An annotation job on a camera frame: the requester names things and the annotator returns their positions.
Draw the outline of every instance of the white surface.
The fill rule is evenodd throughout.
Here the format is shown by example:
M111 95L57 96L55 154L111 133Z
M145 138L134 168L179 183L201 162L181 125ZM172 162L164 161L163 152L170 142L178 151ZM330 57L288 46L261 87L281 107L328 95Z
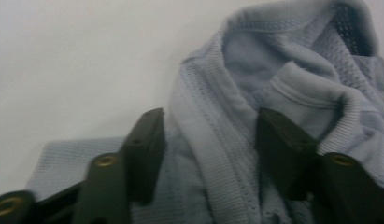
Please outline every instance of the white surface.
M262 1L0 0L0 194L49 141L125 135L166 107L181 60ZM384 56L384 0L368 4Z

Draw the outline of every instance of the blue fabric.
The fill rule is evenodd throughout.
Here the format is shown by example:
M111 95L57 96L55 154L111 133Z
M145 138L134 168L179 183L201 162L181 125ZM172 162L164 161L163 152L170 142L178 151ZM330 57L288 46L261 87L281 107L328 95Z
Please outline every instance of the blue fabric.
M320 140L320 154L360 161L384 188L384 66L366 6L357 0L258 5L231 16L183 62L166 116L168 148L155 200L133 206L135 223L314 223L309 203L280 198L260 166L254 149L260 107L282 112ZM60 182L78 181L69 173L81 174L82 162L52 164L90 157L78 149L86 144L48 147L29 189L43 198Z

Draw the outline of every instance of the garment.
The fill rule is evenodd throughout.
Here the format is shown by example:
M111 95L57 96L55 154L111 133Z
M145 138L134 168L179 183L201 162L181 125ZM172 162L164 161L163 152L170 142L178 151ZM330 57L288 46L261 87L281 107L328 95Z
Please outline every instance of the garment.
M260 165L261 107L320 140L319 154L357 159L384 188L384 66L367 7L278 2L235 13L182 63L155 199L133 205L134 223L314 223L309 203L282 199ZM121 139L102 143L115 151ZM79 181L68 173L82 174L83 162L51 163L98 154L79 153L86 144L48 147L28 188L44 198Z

